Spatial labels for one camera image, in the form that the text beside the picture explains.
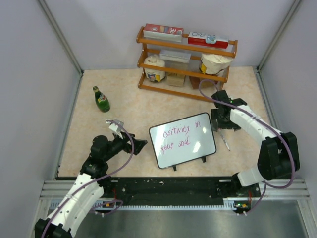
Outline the white marker pen magenta cap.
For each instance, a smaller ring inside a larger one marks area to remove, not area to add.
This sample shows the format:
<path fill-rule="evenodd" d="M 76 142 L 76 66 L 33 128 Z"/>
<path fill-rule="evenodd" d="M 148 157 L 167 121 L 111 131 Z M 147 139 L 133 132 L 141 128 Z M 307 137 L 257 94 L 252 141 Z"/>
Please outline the white marker pen magenta cap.
<path fill-rule="evenodd" d="M 225 139 L 225 137 L 224 137 L 224 135 L 223 135 L 223 133 L 222 133 L 221 130 L 219 130 L 219 135 L 221 136 L 221 139 L 222 139 L 223 143 L 225 144 L 226 148 L 227 148 L 229 151 L 231 151 L 231 150 L 230 150 L 230 147 L 229 147 L 229 145 L 228 145 L 228 143 L 227 143 L 227 140 Z"/>

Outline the white whiteboard black frame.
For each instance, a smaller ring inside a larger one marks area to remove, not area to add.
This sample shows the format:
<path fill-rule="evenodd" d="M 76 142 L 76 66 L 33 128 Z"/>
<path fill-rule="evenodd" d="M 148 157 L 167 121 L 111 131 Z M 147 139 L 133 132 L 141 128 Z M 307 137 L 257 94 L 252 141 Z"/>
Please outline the white whiteboard black frame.
<path fill-rule="evenodd" d="M 217 151 L 207 112 L 152 126 L 149 135 L 160 169 L 199 158 L 205 162 Z"/>

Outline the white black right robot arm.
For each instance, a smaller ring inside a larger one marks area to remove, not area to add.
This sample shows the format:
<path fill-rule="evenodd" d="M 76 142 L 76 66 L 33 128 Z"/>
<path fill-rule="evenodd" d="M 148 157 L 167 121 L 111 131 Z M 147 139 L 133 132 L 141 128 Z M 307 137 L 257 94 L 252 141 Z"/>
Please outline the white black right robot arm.
<path fill-rule="evenodd" d="M 237 196 L 249 191 L 249 186 L 263 181 L 294 176 L 300 168 L 298 142 L 295 134 L 283 133 L 257 116 L 241 98 L 231 99 L 225 90 L 212 95 L 213 131 L 222 129 L 247 132 L 259 145 L 256 165 L 232 176 L 231 190 Z"/>

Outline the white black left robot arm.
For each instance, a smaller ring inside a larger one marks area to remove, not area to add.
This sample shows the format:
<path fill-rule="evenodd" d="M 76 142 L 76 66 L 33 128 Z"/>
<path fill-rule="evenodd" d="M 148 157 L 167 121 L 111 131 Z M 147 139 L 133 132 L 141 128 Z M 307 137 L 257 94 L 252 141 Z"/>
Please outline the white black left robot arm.
<path fill-rule="evenodd" d="M 45 219 L 39 219 L 34 227 L 37 238 L 73 238 L 95 202 L 112 192 L 108 181 L 108 160 L 119 152 L 138 155 L 147 145 L 146 140 L 136 139 L 134 134 L 115 135 L 112 141 L 99 135 L 93 139 L 90 154 L 84 162 L 73 186 L 57 208 Z"/>

